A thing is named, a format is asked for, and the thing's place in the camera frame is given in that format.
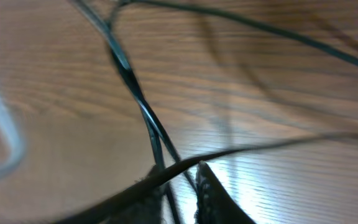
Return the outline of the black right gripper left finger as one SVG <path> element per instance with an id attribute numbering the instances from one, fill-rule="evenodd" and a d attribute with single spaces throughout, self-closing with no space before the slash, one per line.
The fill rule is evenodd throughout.
<path id="1" fill-rule="evenodd" d="M 125 209 L 115 212 L 103 221 L 105 224 L 161 224 L 162 201 L 166 187 L 157 187 Z"/>

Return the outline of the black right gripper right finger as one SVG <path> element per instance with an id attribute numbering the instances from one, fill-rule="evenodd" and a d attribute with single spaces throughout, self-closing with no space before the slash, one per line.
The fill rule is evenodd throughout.
<path id="1" fill-rule="evenodd" d="M 205 161 L 198 164 L 196 189 L 198 224 L 255 224 L 233 201 Z"/>

